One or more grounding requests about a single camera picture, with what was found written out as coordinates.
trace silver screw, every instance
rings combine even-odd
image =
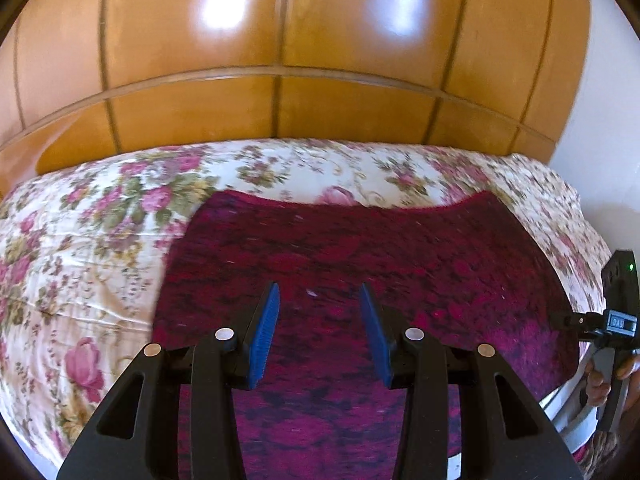
[[[404,335],[411,341],[422,341],[424,339],[424,332],[415,327],[407,328],[404,331]]]
[[[478,353],[482,357],[493,357],[495,355],[495,348],[491,345],[488,345],[487,343],[482,343],[478,347]]]
[[[230,328],[219,328],[216,330],[216,339],[218,341],[229,341],[234,336],[234,331]]]
[[[147,357],[155,357],[160,353],[161,350],[162,347],[158,343],[151,343],[145,346],[145,355]]]

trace wooden wall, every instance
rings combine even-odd
[[[0,46],[0,192],[153,146],[322,137],[548,161],[589,0],[30,0]]]

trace bedsheet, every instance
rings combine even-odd
[[[444,205],[480,190],[517,216],[576,312],[601,312],[610,251],[574,188],[521,155],[328,140],[168,146],[58,171],[0,205],[0,413],[54,466],[149,341],[169,246],[235,189],[300,203]]]

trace bed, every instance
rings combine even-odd
[[[172,240],[203,201],[227,189],[382,207],[446,205],[490,190],[542,248],[573,309],[604,307],[600,269],[609,249],[584,219],[575,189],[522,155],[235,140],[46,174],[19,184],[0,205],[0,414],[48,478],[149,341]]]

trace maroon cloth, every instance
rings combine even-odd
[[[537,399],[578,364],[575,335],[552,332],[551,310],[570,312],[545,255],[489,192],[429,209],[300,205],[238,192],[213,195],[174,242],[153,341],[196,343],[280,284],[280,317],[264,379],[235,392],[250,479],[390,478],[404,391],[374,373],[358,288],[444,344],[493,344]],[[460,450],[452,389],[449,453]],[[180,412],[187,478],[188,389]]]

